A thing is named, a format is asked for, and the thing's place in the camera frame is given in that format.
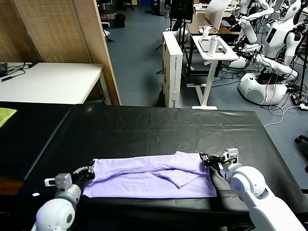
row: white desk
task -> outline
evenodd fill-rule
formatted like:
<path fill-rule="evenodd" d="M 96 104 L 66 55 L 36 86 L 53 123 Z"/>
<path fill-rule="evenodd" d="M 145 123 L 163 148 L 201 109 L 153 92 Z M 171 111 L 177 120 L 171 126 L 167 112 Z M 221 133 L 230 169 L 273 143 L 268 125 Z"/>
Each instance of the white desk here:
<path fill-rule="evenodd" d="M 207 6 L 208 4 L 203 4 L 203 3 L 194 4 L 193 7 L 195 10 L 195 14 L 205 13 Z M 236 7 L 236 4 L 232 4 L 232 6 L 228 6 L 223 14 L 223 17 L 229 17 L 231 15 L 231 11 L 233 11 L 235 7 Z"/>
<path fill-rule="evenodd" d="M 226 53 L 222 52 L 216 52 L 214 56 L 209 56 L 207 52 L 203 52 L 198 40 L 201 39 L 202 36 L 193 36 L 193 42 L 195 43 L 196 47 L 198 48 L 199 53 L 201 54 L 202 58 L 204 60 L 210 61 L 210 70 L 208 73 L 206 84 L 201 85 L 187 85 L 188 87 L 194 87 L 196 89 L 199 102 L 201 106 L 193 106 L 193 109 L 208 109 L 208 110 L 217 110 L 215 106 L 207 106 L 207 100 L 211 91 L 212 83 L 214 80 L 214 74 L 216 67 L 218 65 L 218 61 L 220 60 L 236 60 L 239 57 L 237 54 L 231 49 L 230 46 L 228 46 L 225 41 L 222 38 L 219 38 L 218 40 L 221 42 L 221 44 L 225 47 L 227 50 Z M 205 87 L 204 93 L 201 91 L 201 87 Z"/>
<path fill-rule="evenodd" d="M 8 66 L 22 64 L 8 63 Z M 100 64 L 39 63 L 30 69 L 25 69 L 26 73 L 23 75 L 4 82 L 0 81 L 0 101 L 84 103 L 98 80 L 105 93 L 102 70 Z M 18 71 L 6 77 L 21 73 L 22 71 Z"/>

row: bottle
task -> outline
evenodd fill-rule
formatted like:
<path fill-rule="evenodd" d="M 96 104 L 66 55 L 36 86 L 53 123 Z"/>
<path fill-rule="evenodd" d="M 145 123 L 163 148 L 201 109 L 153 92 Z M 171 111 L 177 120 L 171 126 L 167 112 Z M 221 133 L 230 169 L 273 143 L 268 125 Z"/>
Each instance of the bottle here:
<path fill-rule="evenodd" d="M 217 48 L 217 44 L 218 44 L 218 35 L 212 35 L 212 39 L 210 42 L 210 47 L 208 49 L 208 56 L 213 56 L 215 54 L 216 48 Z"/>

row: table leg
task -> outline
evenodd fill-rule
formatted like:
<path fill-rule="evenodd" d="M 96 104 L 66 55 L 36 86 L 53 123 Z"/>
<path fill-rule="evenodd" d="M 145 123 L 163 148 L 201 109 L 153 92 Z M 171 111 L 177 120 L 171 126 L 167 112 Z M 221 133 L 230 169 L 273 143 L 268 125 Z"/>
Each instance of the table leg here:
<path fill-rule="evenodd" d="M 197 92 L 201 106 L 193 106 L 192 107 L 193 109 L 217 110 L 217 107 L 207 106 L 206 104 L 207 104 L 208 97 L 210 95 L 210 91 L 211 91 L 214 76 L 215 76 L 215 73 L 216 73 L 216 70 L 217 70 L 217 67 L 218 67 L 218 63 L 219 63 L 218 60 L 212 61 L 212 64 L 211 64 L 211 67 L 210 67 L 210 70 L 209 70 L 209 73 L 208 73 L 207 81 L 206 81 L 206 84 L 205 84 L 205 90 L 204 90 L 203 94 L 202 94 L 202 91 L 201 91 L 201 87 L 203 87 L 204 84 L 199 85 L 199 86 L 194 86 L 195 89 L 196 89 L 196 92 Z"/>
<path fill-rule="evenodd" d="M 106 105 L 111 105 L 111 101 L 109 98 L 109 93 L 108 93 L 108 89 L 107 89 L 107 85 L 106 85 L 106 81 L 105 81 L 105 77 L 103 75 L 103 73 L 101 74 L 100 78 L 97 81 L 97 84 L 99 86 L 99 89 L 103 95 L 102 97 L 102 102 Z"/>
<path fill-rule="evenodd" d="M 181 45 L 181 33 L 182 33 L 182 24 L 179 28 L 179 40 L 178 40 L 178 44 Z"/>
<path fill-rule="evenodd" d="M 219 61 L 218 61 L 218 64 L 217 64 L 217 67 L 216 67 L 216 70 L 215 70 L 214 77 L 218 77 L 219 70 L 220 70 L 220 67 L 221 67 L 221 63 L 222 63 L 222 61 L 219 60 Z"/>
<path fill-rule="evenodd" d="M 189 77 L 191 73 L 191 66 L 192 66 L 192 59 L 193 59 L 193 37 L 191 36 L 191 47 L 189 50 L 189 59 L 187 61 L 188 67 L 187 67 L 187 77 Z"/>
<path fill-rule="evenodd" d="M 185 45 L 185 30 L 186 30 L 186 23 L 184 23 L 183 25 L 182 51 L 184 50 L 184 45 Z"/>
<path fill-rule="evenodd" d="M 211 67 L 210 67 L 210 71 L 209 71 L 208 76 L 207 76 L 207 81 L 206 81 L 206 86 L 205 86 L 201 106 L 206 106 L 208 96 L 210 95 L 210 91 L 211 91 L 212 83 L 213 83 L 213 80 L 214 80 L 214 75 L 215 75 L 217 65 L 218 65 L 218 60 L 213 60 Z"/>

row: white box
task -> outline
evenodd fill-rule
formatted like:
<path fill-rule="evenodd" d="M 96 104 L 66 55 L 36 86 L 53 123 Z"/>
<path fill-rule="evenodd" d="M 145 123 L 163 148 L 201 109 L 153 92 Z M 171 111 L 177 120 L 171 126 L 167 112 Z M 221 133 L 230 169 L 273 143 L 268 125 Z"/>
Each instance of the white box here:
<path fill-rule="evenodd" d="M 180 91 L 164 93 L 166 107 L 179 107 Z"/>
<path fill-rule="evenodd" d="M 171 31 L 163 32 L 163 93 L 166 107 L 178 107 L 183 52 Z"/>

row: purple cloth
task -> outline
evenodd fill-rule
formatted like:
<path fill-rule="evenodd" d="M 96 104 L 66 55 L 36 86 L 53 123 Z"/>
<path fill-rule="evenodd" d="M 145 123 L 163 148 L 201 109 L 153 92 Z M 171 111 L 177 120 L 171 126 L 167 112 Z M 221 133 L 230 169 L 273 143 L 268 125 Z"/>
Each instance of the purple cloth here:
<path fill-rule="evenodd" d="M 199 154 L 95 159 L 95 179 L 88 197 L 204 198 L 216 196 L 208 168 Z"/>

